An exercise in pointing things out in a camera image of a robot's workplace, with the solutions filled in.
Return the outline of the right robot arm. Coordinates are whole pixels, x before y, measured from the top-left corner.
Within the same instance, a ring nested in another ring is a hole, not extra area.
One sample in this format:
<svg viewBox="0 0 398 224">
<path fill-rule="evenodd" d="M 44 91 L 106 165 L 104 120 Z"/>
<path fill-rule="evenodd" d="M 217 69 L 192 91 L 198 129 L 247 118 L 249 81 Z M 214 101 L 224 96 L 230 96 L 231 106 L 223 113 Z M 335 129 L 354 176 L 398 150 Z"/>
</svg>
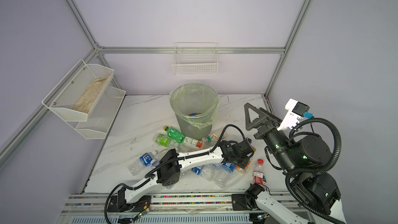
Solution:
<svg viewBox="0 0 398 224">
<path fill-rule="evenodd" d="M 255 139 L 265 142 L 266 157 L 273 156 L 282 171 L 285 185 L 296 202 L 307 209 L 316 224 L 344 224 L 341 193 L 328 173 L 342 152 L 342 138 L 337 127 L 324 118 L 316 118 L 309 106 L 290 99 L 287 114 L 280 119 L 263 108 L 245 104 L 246 130 L 256 129 Z M 333 148 L 315 133 L 300 132 L 305 125 L 321 123 L 332 133 Z"/>
</svg>

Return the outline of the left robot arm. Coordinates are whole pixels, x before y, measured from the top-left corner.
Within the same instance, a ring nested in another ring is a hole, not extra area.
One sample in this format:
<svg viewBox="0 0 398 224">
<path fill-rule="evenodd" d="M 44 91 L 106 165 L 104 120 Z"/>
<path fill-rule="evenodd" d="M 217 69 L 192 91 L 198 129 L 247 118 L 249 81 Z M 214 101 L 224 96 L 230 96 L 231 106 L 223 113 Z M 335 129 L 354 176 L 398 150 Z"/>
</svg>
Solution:
<svg viewBox="0 0 398 224">
<path fill-rule="evenodd" d="M 227 128 L 236 129 L 242 136 L 241 142 L 224 140 Z M 108 208 L 113 195 L 116 195 L 118 212 L 125 212 L 128 206 L 134 206 L 140 199 L 159 187 L 176 184 L 180 174 L 194 167 L 212 163 L 233 163 L 239 167 L 246 167 L 255 154 L 251 139 L 245 137 L 242 130 L 233 124 L 226 125 L 214 146 L 194 151 L 178 153 L 175 149 L 169 150 L 160 160 L 160 164 L 145 174 L 144 178 L 133 185 L 117 184 L 107 196 L 104 205 L 104 219 L 111 223 L 108 217 Z"/>
</svg>

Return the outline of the orange label bottle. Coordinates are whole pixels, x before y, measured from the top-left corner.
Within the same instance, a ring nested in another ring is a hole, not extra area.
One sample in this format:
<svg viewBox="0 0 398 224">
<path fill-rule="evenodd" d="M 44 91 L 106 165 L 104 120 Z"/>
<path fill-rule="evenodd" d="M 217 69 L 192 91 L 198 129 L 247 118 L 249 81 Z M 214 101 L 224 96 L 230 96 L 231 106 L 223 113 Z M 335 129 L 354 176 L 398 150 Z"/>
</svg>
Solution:
<svg viewBox="0 0 398 224">
<path fill-rule="evenodd" d="M 247 165 L 244 168 L 241 168 L 238 165 L 236 165 L 235 170 L 245 174 L 248 171 L 248 167 L 250 166 L 250 164 L 251 164 L 251 161 L 249 160 Z"/>
</svg>

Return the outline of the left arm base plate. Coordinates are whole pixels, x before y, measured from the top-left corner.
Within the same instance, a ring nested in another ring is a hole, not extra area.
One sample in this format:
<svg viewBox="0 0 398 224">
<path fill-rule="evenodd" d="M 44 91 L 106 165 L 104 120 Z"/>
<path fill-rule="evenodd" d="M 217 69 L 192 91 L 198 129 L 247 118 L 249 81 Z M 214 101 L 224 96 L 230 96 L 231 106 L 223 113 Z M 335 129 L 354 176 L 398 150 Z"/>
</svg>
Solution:
<svg viewBox="0 0 398 224">
<path fill-rule="evenodd" d="M 112 196 L 109 201 L 107 211 L 110 213 L 139 213 L 144 210 L 145 206 L 150 206 L 151 198 L 151 196 L 143 196 L 135 203 L 126 203 L 124 200 L 122 204 L 122 200 L 119 200 L 117 196 Z"/>
</svg>

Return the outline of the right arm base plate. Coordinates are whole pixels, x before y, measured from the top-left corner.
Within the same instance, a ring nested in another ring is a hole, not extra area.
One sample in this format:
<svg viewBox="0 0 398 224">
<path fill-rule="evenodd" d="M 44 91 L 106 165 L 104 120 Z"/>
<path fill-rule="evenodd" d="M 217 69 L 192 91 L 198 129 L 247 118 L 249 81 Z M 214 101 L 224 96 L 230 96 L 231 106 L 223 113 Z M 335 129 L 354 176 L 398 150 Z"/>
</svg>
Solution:
<svg viewBox="0 0 398 224">
<path fill-rule="evenodd" d="M 253 211 L 258 209 L 256 198 L 250 194 L 232 194 L 231 198 L 234 211 Z"/>
</svg>

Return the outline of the red cap water bottle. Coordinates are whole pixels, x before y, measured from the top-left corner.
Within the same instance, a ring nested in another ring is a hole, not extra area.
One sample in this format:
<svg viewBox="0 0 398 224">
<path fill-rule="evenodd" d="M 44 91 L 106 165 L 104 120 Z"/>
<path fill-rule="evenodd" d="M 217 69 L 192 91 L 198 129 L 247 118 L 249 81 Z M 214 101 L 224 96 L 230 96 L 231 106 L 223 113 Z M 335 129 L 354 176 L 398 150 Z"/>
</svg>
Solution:
<svg viewBox="0 0 398 224">
<path fill-rule="evenodd" d="M 264 160 L 258 159 L 252 171 L 253 182 L 259 185 L 266 186 L 266 178 L 264 174 Z"/>
</svg>

